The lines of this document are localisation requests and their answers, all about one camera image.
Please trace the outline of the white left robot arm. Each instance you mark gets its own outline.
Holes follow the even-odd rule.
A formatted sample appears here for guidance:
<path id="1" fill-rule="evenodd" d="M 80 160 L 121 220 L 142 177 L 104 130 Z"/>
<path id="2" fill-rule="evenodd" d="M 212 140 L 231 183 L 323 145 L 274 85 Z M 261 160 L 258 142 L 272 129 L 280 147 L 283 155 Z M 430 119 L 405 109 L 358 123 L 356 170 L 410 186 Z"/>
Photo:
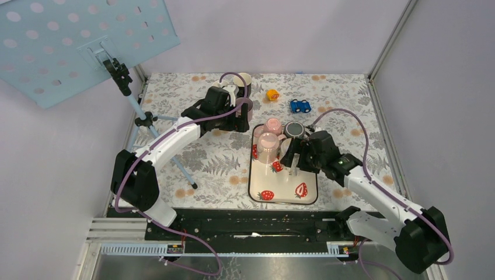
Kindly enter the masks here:
<path id="1" fill-rule="evenodd" d="M 236 101 L 235 85 L 212 86 L 205 98 L 185 109 L 166 132 L 135 152 L 122 150 L 116 156 L 111 191 L 116 201 L 124 200 L 159 224 L 159 233 L 168 240 L 177 238 L 181 225 L 176 211 L 160 195 L 156 173 L 188 144 L 208 131 L 246 132 L 248 105 Z"/>

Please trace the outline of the floral tablecloth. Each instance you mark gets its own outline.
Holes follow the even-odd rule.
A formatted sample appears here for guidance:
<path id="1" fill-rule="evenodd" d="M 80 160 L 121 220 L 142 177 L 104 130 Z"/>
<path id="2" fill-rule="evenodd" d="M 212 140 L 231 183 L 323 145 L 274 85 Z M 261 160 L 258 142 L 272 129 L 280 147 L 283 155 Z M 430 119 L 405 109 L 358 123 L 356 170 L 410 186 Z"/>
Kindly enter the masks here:
<path id="1" fill-rule="evenodd" d="M 159 116 L 177 117 L 204 97 L 217 73 L 153 73 L 142 108 Z M 266 92 L 280 97 L 268 101 Z M 366 159 L 368 170 L 385 187 L 398 186 L 389 163 L 367 81 L 362 74 L 263 73 L 252 75 L 251 127 L 275 117 L 283 122 L 317 123 L 343 153 Z M 290 101 L 307 100 L 309 113 L 292 113 Z M 251 132 L 213 130 L 189 144 L 158 171 L 162 199 L 172 207 L 209 209 L 296 209 L 267 204 L 248 194 Z"/>

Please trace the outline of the pink octagonal mug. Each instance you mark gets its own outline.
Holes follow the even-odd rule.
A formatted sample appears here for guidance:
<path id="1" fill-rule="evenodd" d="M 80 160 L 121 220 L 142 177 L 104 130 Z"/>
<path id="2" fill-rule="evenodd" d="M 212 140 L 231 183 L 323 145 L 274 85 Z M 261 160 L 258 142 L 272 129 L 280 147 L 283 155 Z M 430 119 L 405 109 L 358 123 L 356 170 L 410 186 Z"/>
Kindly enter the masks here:
<path id="1" fill-rule="evenodd" d="M 283 125 L 277 118 L 269 118 L 264 124 L 258 125 L 253 131 L 253 138 L 257 139 L 263 133 L 273 133 L 280 140 L 286 138 L 286 136 L 283 135 Z"/>

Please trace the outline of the purple mug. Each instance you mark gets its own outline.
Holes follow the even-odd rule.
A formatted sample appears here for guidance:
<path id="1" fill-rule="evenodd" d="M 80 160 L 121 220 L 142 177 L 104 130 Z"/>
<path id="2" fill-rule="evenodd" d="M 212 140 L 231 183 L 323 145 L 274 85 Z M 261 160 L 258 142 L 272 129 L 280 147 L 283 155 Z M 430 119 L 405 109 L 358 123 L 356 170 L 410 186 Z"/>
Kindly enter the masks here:
<path id="1" fill-rule="evenodd" d="M 248 107 L 247 108 L 247 121 L 250 123 L 252 118 L 253 118 L 253 102 L 247 97 L 239 97 L 236 99 L 235 106 L 240 105 L 241 103 L 247 104 L 247 107 Z"/>

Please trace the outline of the white strawberry tray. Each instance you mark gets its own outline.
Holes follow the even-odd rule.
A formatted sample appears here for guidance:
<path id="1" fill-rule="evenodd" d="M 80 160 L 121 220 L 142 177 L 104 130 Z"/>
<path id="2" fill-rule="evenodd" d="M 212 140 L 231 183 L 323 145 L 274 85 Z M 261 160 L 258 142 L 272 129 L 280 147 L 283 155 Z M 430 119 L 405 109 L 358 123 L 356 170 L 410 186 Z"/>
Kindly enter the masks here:
<path id="1" fill-rule="evenodd" d="M 277 158 L 271 163 L 261 160 L 257 148 L 262 134 L 261 124 L 252 133 L 252 154 L 249 167 L 248 194 L 257 202 L 275 204 L 311 205 L 318 199 L 318 178 L 315 173 L 290 169 L 280 159 L 287 151 L 290 141 L 281 141 Z"/>

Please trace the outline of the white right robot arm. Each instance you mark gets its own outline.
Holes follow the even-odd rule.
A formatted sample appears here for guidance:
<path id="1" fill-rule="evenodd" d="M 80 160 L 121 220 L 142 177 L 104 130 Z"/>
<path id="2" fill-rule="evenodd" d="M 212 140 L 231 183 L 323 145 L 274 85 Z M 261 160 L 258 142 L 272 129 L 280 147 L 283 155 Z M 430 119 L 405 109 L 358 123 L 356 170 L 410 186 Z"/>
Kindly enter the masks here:
<path id="1" fill-rule="evenodd" d="M 355 156 L 343 154 L 326 131 L 308 138 L 291 138 L 281 149 L 281 164 L 325 176 L 365 199 L 381 215 L 377 218 L 355 206 L 340 212 L 335 233 L 342 240 L 370 239 L 394 251 L 411 272 L 421 274 L 452 250 L 443 213 L 425 209 L 381 186 Z"/>

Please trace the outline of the blue perforated stand plate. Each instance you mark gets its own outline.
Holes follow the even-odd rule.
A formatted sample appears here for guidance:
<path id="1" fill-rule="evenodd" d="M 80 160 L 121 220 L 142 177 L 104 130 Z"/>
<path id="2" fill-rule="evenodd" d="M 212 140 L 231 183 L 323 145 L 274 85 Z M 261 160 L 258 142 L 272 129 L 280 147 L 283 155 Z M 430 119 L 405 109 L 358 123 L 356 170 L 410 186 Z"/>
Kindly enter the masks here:
<path id="1" fill-rule="evenodd" d="M 179 45 L 164 1 L 2 1 L 1 79 L 46 109 Z"/>

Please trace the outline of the black mug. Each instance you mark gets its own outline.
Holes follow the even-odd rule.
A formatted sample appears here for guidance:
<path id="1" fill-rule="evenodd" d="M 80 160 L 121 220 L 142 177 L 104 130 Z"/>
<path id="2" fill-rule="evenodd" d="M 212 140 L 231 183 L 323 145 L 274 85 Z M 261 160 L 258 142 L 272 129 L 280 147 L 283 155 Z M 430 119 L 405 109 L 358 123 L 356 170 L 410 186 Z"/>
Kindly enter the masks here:
<path id="1" fill-rule="evenodd" d="M 237 97 L 249 97 L 252 91 L 252 77 L 248 73 L 238 73 L 233 77 L 233 84 L 238 87 Z"/>

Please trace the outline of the green octagonal mug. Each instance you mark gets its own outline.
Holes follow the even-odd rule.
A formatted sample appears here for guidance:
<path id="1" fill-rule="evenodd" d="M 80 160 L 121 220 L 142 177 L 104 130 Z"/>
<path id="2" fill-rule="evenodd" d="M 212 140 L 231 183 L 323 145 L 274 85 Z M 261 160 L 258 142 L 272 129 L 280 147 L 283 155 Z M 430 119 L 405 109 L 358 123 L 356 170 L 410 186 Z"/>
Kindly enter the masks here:
<path id="1" fill-rule="evenodd" d="M 217 87 L 217 88 L 224 88 L 229 84 L 227 80 L 216 80 L 215 82 L 212 83 L 211 86 Z"/>

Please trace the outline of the dark grey mug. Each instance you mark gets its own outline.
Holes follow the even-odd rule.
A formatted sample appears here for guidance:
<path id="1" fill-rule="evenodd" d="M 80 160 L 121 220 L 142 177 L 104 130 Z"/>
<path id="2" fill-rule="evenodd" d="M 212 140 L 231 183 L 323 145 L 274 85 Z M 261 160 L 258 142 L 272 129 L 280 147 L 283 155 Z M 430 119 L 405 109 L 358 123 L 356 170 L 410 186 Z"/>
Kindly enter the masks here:
<path id="1" fill-rule="evenodd" d="M 300 122 L 290 121 L 284 126 L 283 134 L 287 138 L 304 139 L 306 135 L 306 128 Z"/>

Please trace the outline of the blue tripod stand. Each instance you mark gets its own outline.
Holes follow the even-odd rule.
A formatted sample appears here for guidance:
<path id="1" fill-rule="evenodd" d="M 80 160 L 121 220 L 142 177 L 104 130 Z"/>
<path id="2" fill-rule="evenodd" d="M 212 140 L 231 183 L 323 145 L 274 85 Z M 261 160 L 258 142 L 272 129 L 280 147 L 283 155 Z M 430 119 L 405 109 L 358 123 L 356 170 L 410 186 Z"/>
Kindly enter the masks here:
<path id="1" fill-rule="evenodd" d="M 127 98 L 131 107 L 134 110 L 135 119 L 131 123 L 131 131 L 129 140 L 127 140 L 126 149 L 132 151 L 135 141 L 137 139 L 140 127 L 145 127 L 154 138 L 159 136 L 158 130 L 154 126 L 154 122 L 157 120 L 167 120 L 175 121 L 176 118 L 153 115 L 150 111 L 144 111 L 138 101 L 133 95 L 129 84 L 133 82 L 130 76 L 129 69 L 125 64 L 120 63 L 116 58 L 110 58 L 103 61 L 103 66 L 106 68 L 107 72 L 110 74 L 112 80 L 117 85 L 120 92 Z"/>

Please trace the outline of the tall pale pink mug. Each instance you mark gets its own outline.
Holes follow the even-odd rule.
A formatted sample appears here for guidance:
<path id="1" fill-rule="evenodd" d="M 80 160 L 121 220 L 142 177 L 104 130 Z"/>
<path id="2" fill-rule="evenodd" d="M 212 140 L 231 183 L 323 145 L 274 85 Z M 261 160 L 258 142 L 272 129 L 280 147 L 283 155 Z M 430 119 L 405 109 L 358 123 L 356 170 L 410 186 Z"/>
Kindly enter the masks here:
<path id="1" fill-rule="evenodd" d="M 280 145 L 286 138 L 283 134 L 277 135 L 271 132 L 261 134 L 256 144 L 257 160 L 266 165 L 275 162 Z"/>

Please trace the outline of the blue toy car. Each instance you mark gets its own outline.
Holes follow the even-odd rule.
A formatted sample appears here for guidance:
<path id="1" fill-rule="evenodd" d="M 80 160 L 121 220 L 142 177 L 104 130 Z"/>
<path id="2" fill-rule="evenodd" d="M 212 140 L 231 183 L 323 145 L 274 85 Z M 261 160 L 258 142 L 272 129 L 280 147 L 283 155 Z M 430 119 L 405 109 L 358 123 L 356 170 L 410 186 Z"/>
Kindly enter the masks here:
<path id="1" fill-rule="evenodd" d="M 290 108 L 292 113 L 309 113 L 312 108 L 307 100 L 293 99 L 290 101 Z"/>

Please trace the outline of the white floral mug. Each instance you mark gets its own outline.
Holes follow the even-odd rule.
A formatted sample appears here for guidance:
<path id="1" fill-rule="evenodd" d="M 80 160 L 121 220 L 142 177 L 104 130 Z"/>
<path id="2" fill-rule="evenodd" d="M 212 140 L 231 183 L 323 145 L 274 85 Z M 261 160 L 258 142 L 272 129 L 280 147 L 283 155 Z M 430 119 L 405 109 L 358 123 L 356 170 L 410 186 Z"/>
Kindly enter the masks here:
<path id="1" fill-rule="evenodd" d="M 296 174 L 297 170 L 311 171 L 306 159 L 308 144 L 308 140 L 302 138 L 288 138 L 282 143 L 280 163 L 290 174 Z"/>

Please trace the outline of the yellow toy car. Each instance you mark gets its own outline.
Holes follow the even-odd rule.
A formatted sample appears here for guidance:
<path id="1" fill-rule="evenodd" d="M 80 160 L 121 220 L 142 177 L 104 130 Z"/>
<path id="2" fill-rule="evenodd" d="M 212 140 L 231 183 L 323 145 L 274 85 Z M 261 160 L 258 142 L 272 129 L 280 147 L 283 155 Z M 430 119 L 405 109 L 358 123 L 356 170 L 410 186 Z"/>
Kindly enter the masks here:
<path id="1" fill-rule="evenodd" d="M 270 102 L 277 101 L 280 97 L 280 94 L 275 89 L 270 89 L 266 92 L 267 100 Z"/>

